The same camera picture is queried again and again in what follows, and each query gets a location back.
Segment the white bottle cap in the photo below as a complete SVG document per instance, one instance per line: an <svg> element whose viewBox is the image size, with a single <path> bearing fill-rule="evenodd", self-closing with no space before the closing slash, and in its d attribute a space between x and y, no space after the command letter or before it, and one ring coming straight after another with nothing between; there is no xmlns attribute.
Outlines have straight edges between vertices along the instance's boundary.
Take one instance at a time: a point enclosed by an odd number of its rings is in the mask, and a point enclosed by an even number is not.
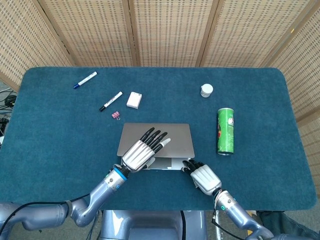
<svg viewBox="0 0 320 240"><path fill-rule="evenodd" d="M208 98L210 94L214 91L214 87L211 84L204 84L201 86L201 96L204 98Z"/></svg>

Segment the robotic arm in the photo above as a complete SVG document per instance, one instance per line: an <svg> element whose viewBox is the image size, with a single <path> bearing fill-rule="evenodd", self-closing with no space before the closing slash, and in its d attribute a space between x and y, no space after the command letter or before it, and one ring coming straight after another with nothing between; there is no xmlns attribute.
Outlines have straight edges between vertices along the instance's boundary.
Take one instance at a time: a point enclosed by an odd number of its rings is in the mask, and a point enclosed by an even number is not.
<svg viewBox="0 0 320 240"><path fill-rule="evenodd" d="M22 222L26 230L55 228L62 225L66 217L71 216L78 227L85 227L95 218L99 208L127 180L129 173L138 172L159 150L170 142L170 138L160 142L166 132L156 136L155 128L149 129L122 157L121 165L115 164L105 178L90 192L89 204L84 198L66 201L52 206L24 207L19 210L4 226L9 215L21 205L0 203L0 240L8 239L15 223Z"/></svg>
<svg viewBox="0 0 320 240"><path fill-rule="evenodd" d="M206 195L214 196L212 223L216 226L216 210L222 210L238 228L252 231L246 237L246 240L309 240L307 237L287 234L274 236L271 231L249 216L227 190L221 188L220 179L208 165L204 165L202 162L195 162L193 159L183 161L183 164L186 167L182 171L192 177L195 187L199 188Z"/></svg>

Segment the silver laptop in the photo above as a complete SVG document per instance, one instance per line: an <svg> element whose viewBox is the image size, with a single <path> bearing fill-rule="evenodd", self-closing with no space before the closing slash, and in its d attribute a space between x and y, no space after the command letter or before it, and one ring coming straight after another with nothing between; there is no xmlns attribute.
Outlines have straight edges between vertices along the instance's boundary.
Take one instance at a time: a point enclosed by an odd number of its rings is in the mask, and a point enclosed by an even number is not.
<svg viewBox="0 0 320 240"><path fill-rule="evenodd" d="M187 123L125 123L117 155L122 157L152 127L154 131L167 132L164 139L171 138L171 141L154 155L155 161L147 170L180 170L184 166L183 160L195 157L190 127Z"/></svg>

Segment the can label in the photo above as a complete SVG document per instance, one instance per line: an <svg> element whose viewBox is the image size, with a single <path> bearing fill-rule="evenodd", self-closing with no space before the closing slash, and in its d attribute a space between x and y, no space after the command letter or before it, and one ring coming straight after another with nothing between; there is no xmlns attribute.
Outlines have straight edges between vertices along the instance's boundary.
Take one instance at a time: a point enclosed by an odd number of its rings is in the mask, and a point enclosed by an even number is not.
<svg viewBox="0 0 320 240"><path fill-rule="evenodd" d="M218 143L217 152L221 155L234 153L234 110L221 108L218 110Z"/></svg>

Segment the blue ring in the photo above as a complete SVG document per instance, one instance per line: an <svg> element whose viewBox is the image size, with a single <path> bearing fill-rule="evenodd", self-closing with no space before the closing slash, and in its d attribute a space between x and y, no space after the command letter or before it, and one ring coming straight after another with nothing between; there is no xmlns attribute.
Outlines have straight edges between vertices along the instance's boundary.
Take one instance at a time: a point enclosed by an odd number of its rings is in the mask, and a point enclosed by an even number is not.
<svg viewBox="0 0 320 240"><path fill-rule="evenodd" d="M114 170L116 171L117 174L120 175L120 177L123 178L123 180L127 181L127 178L122 174L122 172L120 172L116 167L114 168Z"/></svg>

